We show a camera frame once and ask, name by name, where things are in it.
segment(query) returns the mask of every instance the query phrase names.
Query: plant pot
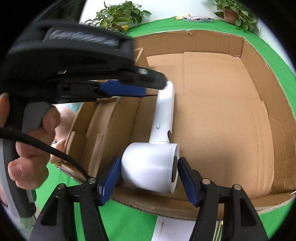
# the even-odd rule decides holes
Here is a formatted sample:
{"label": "plant pot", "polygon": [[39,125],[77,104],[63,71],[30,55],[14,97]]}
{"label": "plant pot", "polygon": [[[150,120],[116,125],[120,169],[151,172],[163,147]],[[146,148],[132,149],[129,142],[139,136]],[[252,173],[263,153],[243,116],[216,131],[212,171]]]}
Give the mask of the plant pot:
{"label": "plant pot", "polygon": [[235,25],[235,21],[239,19],[237,13],[230,8],[223,9],[225,22]]}

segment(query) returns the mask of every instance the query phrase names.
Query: white hair dryer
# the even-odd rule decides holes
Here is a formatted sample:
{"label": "white hair dryer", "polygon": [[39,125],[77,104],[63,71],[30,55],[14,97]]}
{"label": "white hair dryer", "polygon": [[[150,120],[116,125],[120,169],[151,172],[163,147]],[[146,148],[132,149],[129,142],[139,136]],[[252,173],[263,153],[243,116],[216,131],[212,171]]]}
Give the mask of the white hair dryer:
{"label": "white hair dryer", "polygon": [[124,151],[121,174],[135,187],[173,193],[177,183],[178,144],[170,143],[173,126],[174,85],[167,81],[158,91],[149,143],[134,142]]}

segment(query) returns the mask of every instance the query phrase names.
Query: yellow leaf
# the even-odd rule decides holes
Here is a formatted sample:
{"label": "yellow leaf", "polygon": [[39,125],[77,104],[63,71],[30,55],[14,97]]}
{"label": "yellow leaf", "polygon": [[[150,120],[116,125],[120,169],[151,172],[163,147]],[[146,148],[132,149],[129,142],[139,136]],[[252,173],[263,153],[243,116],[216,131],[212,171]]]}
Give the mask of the yellow leaf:
{"label": "yellow leaf", "polygon": [[128,26],[127,25],[124,25],[122,26],[123,30],[126,32],[128,30]]}

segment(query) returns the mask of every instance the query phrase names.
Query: white wall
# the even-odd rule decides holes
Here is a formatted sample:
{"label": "white wall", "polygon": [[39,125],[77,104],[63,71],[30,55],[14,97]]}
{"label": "white wall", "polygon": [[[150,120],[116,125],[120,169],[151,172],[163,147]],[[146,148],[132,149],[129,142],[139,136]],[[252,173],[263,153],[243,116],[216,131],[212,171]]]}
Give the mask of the white wall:
{"label": "white wall", "polygon": [[[106,5],[114,5],[123,3],[125,0],[105,0]],[[216,10],[216,5],[212,0],[136,0],[132,2],[136,5],[142,5],[142,10],[147,10],[152,13],[150,16],[145,16],[142,23],[151,22],[154,20],[170,18],[178,15],[190,14],[191,16],[207,16],[219,19],[213,12]],[[96,12],[104,8],[103,0],[87,0],[83,9],[80,22],[84,23],[88,19],[93,19]],[[272,47],[279,56],[286,62],[290,69],[296,75],[296,71],[280,42],[269,28],[259,21],[258,28],[260,37]]]}

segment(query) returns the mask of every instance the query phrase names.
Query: cardboard box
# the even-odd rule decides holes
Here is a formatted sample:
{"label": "cardboard box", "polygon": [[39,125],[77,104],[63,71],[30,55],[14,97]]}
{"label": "cardboard box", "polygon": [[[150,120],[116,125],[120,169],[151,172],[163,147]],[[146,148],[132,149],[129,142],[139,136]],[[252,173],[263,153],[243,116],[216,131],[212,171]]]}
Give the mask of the cardboard box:
{"label": "cardboard box", "polygon": [[[170,31],[135,38],[136,64],[164,73],[175,87],[172,143],[192,168],[217,185],[242,185],[258,212],[292,199],[296,124],[269,65],[243,37],[215,31]],[[65,146],[91,176],[132,142],[148,142],[155,90],[142,98],[82,104]],[[57,163],[83,181],[69,164]],[[143,211],[195,219],[182,183],[174,194],[123,181],[112,198]],[[218,218],[223,217],[223,205]]]}

